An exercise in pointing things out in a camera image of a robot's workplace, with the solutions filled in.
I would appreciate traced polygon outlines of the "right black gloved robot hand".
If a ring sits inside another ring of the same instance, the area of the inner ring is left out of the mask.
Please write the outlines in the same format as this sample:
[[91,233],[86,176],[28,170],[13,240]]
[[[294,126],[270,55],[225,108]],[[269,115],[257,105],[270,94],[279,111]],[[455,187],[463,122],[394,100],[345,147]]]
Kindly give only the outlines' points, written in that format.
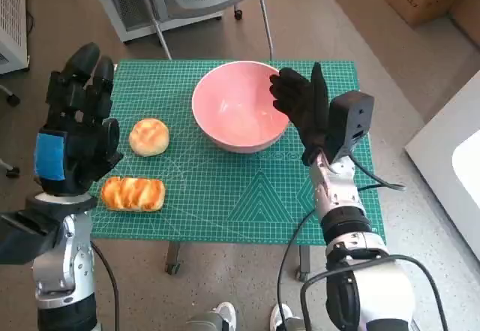
[[301,159],[309,167],[323,150],[328,130],[329,94],[321,64],[313,65],[310,79],[292,68],[282,68],[269,80],[273,106],[296,127],[304,145]]

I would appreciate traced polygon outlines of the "left bare black robot hand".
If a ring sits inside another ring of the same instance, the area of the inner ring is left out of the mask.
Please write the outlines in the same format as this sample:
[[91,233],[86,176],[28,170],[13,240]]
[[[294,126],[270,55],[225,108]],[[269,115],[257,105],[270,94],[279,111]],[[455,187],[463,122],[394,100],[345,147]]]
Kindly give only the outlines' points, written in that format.
[[112,59],[93,42],[51,73],[48,114],[34,151],[34,172],[45,193],[84,194],[123,158],[119,122],[110,117],[113,76]]

